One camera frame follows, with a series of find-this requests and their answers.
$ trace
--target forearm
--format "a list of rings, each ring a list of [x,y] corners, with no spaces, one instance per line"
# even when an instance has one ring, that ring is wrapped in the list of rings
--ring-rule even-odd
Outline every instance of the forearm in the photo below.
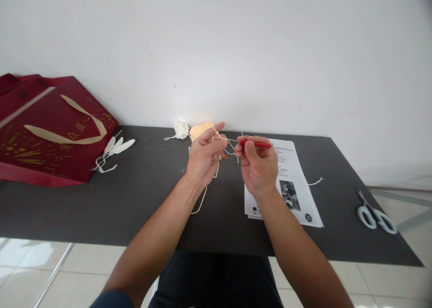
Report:
[[[353,307],[320,249],[275,189],[257,196],[278,263],[305,307]]]
[[[126,248],[104,291],[124,291],[141,306],[147,290],[171,259],[203,187],[183,176]]]

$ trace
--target dark pants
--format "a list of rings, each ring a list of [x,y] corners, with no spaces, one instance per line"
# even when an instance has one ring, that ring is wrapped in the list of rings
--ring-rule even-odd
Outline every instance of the dark pants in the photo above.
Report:
[[[149,308],[283,307],[268,257],[176,251]]]

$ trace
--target white wall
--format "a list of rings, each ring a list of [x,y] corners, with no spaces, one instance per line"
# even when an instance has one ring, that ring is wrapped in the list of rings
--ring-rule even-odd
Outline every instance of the white wall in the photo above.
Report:
[[[76,76],[125,124],[330,136],[432,189],[432,0],[0,0],[0,73]]]

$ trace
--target white scissors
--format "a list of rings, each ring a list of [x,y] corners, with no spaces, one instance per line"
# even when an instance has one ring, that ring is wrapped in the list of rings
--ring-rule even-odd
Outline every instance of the white scissors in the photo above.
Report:
[[[357,214],[359,215],[359,218],[362,221],[362,223],[364,223],[366,225],[366,227],[368,227],[370,229],[376,229],[377,228],[377,223],[375,222],[374,218],[370,214],[370,211],[369,211],[369,209],[370,209],[373,212],[373,214],[375,215],[376,219],[378,220],[378,224],[386,232],[388,232],[390,234],[397,234],[397,229],[396,229],[396,226],[393,223],[393,221],[385,213],[383,213],[377,209],[374,209],[369,204],[369,202],[366,200],[365,196],[363,195],[363,193],[361,193],[359,188],[355,188],[355,190],[357,191],[357,193],[359,194],[360,198],[363,201],[363,205],[357,209]]]

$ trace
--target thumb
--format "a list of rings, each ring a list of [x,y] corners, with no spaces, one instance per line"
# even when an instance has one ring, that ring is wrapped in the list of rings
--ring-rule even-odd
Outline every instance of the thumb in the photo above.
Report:
[[[248,140],[246,144],[244,144],[244,154],[251,163],[258,161],[260,158],[255,148],[255,143],[252,140]]]
[[[211,157],[214,153],[218,151],[224,150],[227,146],[227,142],[225,140],[215,140],[210,144],[204,146],[203,151],[207,157]]]

